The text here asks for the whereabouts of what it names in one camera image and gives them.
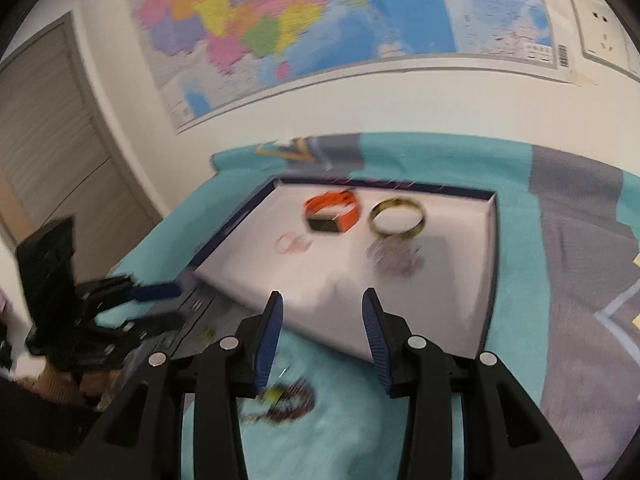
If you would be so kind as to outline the person's left hand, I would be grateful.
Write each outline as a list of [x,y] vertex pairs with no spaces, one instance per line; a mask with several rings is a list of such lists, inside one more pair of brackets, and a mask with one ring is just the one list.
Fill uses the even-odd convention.
[[47,363],[35,381],[34,393],[59,404],[88,405],[99,402],[119,375],[120,370],[95,370],[76,379]]

